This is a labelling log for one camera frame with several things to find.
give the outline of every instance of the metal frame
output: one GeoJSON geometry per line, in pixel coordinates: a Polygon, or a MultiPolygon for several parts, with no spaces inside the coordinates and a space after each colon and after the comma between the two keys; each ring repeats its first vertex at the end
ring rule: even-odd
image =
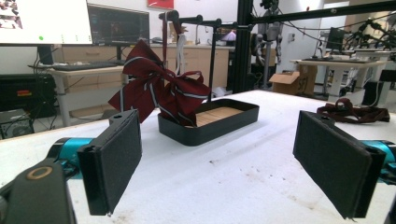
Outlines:
{"type": "MultiPolygon", "coordinates": [[[[379,2],[372,4],[363,4],[352,7],[335,7],[328,9],[320,9],[313,11],[297,12],[277,16],[268,16],[261,18],[253,18],[251,12],[253,10],[253,0],[238,0],[238,17],[239,25],[259,24],[274,21],[297,21],[307,19],[317,19],[335,16],[345,16],[353,14],[362,14],[377,11],[396,10],[395,1],[379,2]]],[[[231,72],[233,76],[233,93],[246,91],[246,78],[248,73],[249,57],[249,31],[237,31],[235,41],[235,69],[231,72]]]]}

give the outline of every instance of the maroon ribbon bow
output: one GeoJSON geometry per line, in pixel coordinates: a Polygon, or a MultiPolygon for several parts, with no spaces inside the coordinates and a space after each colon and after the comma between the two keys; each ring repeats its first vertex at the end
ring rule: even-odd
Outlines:
{"type": "Polygon", "coordinates": [[[135,79],[108,101],[116,109],[138,109],[142,123],[155,107],[159,107],[163,118],[183,126],[196,126],[194,110],[210,93],[201,72],[177,76],[166,69],[152,49],[140,40],[129,53],[122,73],[135,79]]]}

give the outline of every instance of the monitor screen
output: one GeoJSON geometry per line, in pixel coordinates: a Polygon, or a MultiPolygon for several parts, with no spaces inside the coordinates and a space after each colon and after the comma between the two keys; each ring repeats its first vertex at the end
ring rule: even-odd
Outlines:
{"type": "Polygon", "coordinates": [[[131,46],[149,40],[149,13],[88,4],[94,45],[131,46]]]}
{"type": "Polygon", "coordinates": [[[84,0],[0,2],[0,45],[91,44],[84,0]]]}
{"type": "Polygon", "coordinates": [[[344,30],[332,27],[330,29],[329,38],[326,43],[326,49],[331,49],[332,51],[342,51],[344,44],[344,30]]]}

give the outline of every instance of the desk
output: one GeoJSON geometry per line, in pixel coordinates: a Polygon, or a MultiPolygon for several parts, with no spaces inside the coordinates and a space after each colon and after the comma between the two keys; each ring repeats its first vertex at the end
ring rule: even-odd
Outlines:
{"type": "Polygon", "coordinates": [[[61,110],[62,122],[64,124],[64,127],[70,126],[70,111],[87,108],[94,105],[106,104],[107,101],[121,88],[120,84],[119,86],[101,88],[97,90],[67,92],[65,90],[64,79],[68,77],[84,78],[97,76],[112,76],[115,74],[120,75],[122,73],[122,69],[123,66],[80,70],[73,72],[56,71],[52,69],[49,70],[49,73],[53,76],[55,80],[57,98],[61,110]]]}
{"type": "MultiPolygon", "coordinates": [[[[395,186],[378,183],[367,218],[343,220],[292,155],[301,109],[325,102],[269,91],[224,98],[259,105],[259,119],[198,147],[158,131],[158,110],[142,124],[143,157],[112,217],[89,215],[82,180],[69,180],[79,224],[85,223],[384,223],[395,186]]],[[[41,161],[62,137],[95,137],[106,120],[0,141],[0,186],[41,161]]],[[[396,142],[390,123],[337,123],[360,140],[396,142]]]]}
{"type": "Polygon", "coordinates": [[[345,97],[349,98],[353,105],[360,105],[363,96],[364,96],[364,80],[367,74],[367,70],[369,67],[378,67],[380,65],[385,64],[386,62],[372,62],[372,63],[338,63],[329,61],[304,61],[304,60],[295,60],[294,62],[301,65],[322,65],[328,66],[330,70],[334,70],[333,78],[332,78],[332,88],[329,92],[329,102],[336,102],[340,98],[340,90],[341,90],[341,82],[343,80],[343,74],[345,70],[349,70],[350,68],[359,69],[357,74],[358,79],[355,86],[355,91],[352,94],[346,95],[345,97]]]}

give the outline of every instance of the maroon cloth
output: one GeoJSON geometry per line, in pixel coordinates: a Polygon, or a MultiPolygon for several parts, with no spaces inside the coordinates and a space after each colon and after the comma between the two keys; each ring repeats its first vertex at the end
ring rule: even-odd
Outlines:
{"type": "Polygon", "coordinates": [[[347,98],[340,98],[335,105],[326,104],[317,109],[317,113],[345,123],[372,123],[376,121],[389,122],[390,115],[386,108],[353,107],[347,98]]]}
{"type": "Polygon", "coordinates": [[[137,109],[143,122],[158,106],[164,118],[183,126],[196,126],[194,110],[210,93],[201,72],[176,76],[164,68],[160,58],[141,40],[128,55],[122,73],[135,79],[108,101],[116,109],[137,109]]]}

